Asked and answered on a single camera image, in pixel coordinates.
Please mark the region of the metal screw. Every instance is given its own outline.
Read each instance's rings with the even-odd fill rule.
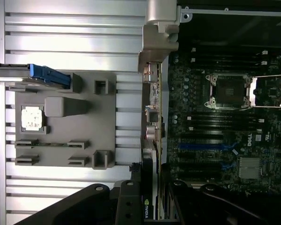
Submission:
[[[174,184],[175,184],[176,186],[180,186],[180,185],[182,184],[182,182],[179,181],[179,180],[176,180],[176,181],[174,181]]]
[[[211,186],[206,186],[205,188],[206,188],[207,191],[214,191],[214,188],[211,187]]]

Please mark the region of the motherboard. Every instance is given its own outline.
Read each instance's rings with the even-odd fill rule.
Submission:
[[[281,194],[281,50],[179,50],[168,84],[173,178]]]

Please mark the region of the circuit board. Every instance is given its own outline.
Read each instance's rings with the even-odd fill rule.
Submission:
[[[173,178],[281,194],[281,50],[179,50],[168,84]]]

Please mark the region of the cpu socket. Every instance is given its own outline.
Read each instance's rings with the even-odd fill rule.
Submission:
[[[210,99],[204,105],[210,109],[234,110],[250,107],[249,91],[252,79],[246,74],[209,74]]]

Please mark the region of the cpu socket cover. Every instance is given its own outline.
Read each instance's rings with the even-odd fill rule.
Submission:
[[[204,105],[210,109],[234,110],[250,107],[249,91],[252,79],[246,74],[210,74],[210,99]]]

